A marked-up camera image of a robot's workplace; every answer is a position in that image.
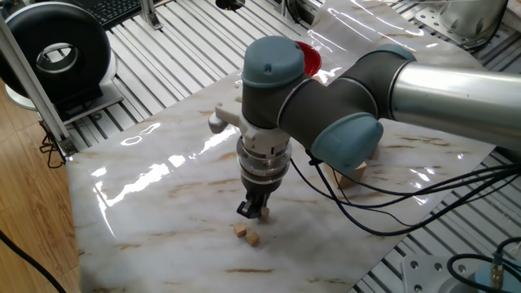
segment wooden floor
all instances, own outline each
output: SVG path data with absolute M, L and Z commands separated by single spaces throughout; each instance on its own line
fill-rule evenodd
M 17 107 L 0 80 L 0 229 L 49 270 L 67 292 L 79 292 L 78 254 L 65 167 L 47 168 L 38 147 L 37 113 Z M 59 155 L 53 155 L 59 162 Z M 32 266 L 0 242 L 0 292 L 55 292 Z

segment keyboard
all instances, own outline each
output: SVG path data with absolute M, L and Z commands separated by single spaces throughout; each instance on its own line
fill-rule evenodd
M 141 11 L 139 0 L 105 0 L 85 8 L 105 29 L 127 20 Z

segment white marble surface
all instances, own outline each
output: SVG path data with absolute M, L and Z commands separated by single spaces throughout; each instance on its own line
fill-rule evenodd
M 399 42 L 424 63 L 479 68 L 466 52 L 420 36 L 377 2 L 330 0 L 310 36 L 324 58 L 325 82 L 382 42 Z M 85 292 L 346 292 L 400 242 L 358 229 L 294 170 L 269 200 L 269 224 L 235 212 L 245 195 L 234 154 L 239 134 L 228 128 L 213 135 L 207 119 L 217 101 L 240 95 L 238 79 L 232 74 L 68 162 Z M 363 181 L 390 190 L 413 191 L 468 172 L 493 148 L 383 123 Z M 302 146 L 293 146 L 297 164 L 323 189 Z M 390 199 L 359 188 L 348 193 L 358 203 Z M 388 211 L 414 223 L 442 197 L 409 199 Z M 350 211 L 377 230 L 402 228 L 384 215 Z M 234 236 L 239 221 L 260 235 L 258 247 Z

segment wooden cube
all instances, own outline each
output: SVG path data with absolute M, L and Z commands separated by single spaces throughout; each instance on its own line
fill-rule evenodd
M 260 210 L 260 218 L 259 218 L 259 220 L 261 222 L 267 222 L 268 221 L 268 216 L 269 216 L 269 208 L 262 207 L 262 209 Z
M 251 247 L 254 247 L 255 245 L 257 245 L 260 239 L 261 238 L 255 231 L 252 231 L 252 232 L 249 232 L 248 234 L 246 234 L 246 242 L 248 244 L 250 244 Z
M 369 159 L 369 160 L 377 160 L 377 159 L 378 159 L 378 154 L 379 154 L 379 152 L 378 152 L 378 146 L 377 146 L 377 147 L 376 147 L 376 150 L 374 150 L 373 153 L 370 154 L 370 155 L 367 157 L 367 159 Z
M 347 179 L 346 177 L 342 176 L 342 174 L 334 171 L 333 168 L 330 167 L 329 165 L 326 165 L 325 168 L 326 168 L 327 175 L 329 176 L 329 178 L 333 182 L 333 185 L 336 188 L 346 189 L 346 188 L 349 188 L 349 187 L 354 186 L 356 184 L 355 182 L 353 182 L 353 181 Z M 364 162 L 360 166 L 358 166 L 358 168 L 356 168 L 353 173 L 346 174 L 346 175 L 348 175 L 352 179 L 360 181 L 362 175 L 364 175 L 364 172 L 366 171 L 366 168 L 367 168 L 367 164 L 366 164 L 366 162 Z M 336 184 L 335 173 L 336 173 L 336 178 L 339 181 L 339 185 Z
M 246 235 L 246 224 L 240 222 L 234 225 L 235 233 L 237 234 L 237 237 L 241 238 L 244 235 Z

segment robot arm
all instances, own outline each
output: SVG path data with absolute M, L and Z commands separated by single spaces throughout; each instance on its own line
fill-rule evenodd
M 266 166 L 289 164 L 289 137 L 341 173 L 375 150 L 380 118 L 520 149 L 520 94 L 519 75 L 423 65 L 399 46 L 369 53 L 324 86 L 304 75 L 304 56 L 293 41 L 265 37 L 246 51 L 237 118 L 219 106 L 210 125 L 225 121 L 241 129 L 243 183 L 249 198 L 263 200 L 255 205 L 247 196 L 253 212 L 238 212 L 256 217 L 287 171 Z

